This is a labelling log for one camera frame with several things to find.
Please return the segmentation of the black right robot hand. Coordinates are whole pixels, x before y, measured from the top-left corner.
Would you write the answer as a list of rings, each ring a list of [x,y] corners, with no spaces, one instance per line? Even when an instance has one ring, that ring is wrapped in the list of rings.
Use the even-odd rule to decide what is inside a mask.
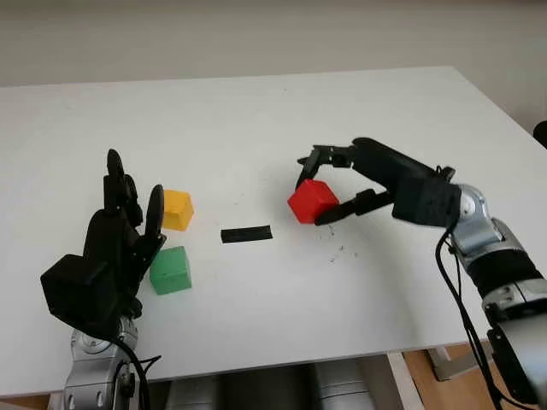
[[[351,168],[367,179],[383,186],[376,193],[367,189],[356,196],[316,215],[312,222],[323,226],[342,220],[352,214],[363,215],[394,203],[397,187],[406,178],[427,179],[436,171],[372,138],[356,138],[348,147],[315,144],[311,153],[297,160],[303,166],[297,185],[313,179],[320,166]]]

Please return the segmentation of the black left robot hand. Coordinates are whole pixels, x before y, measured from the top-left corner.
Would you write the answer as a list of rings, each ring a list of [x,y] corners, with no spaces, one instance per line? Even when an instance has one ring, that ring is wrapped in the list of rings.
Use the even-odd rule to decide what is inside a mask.
[[[124,171],[115,149],[108,151],[107,170],[103,177],[103,208],[91,217],[84,257],[113,268],[118,307],[123,315],[136,319],[142,314],[138,288],[166,242],[162,233],[164,189],[160,184],[154,186],[144,213],[138,204],[135,182]]]

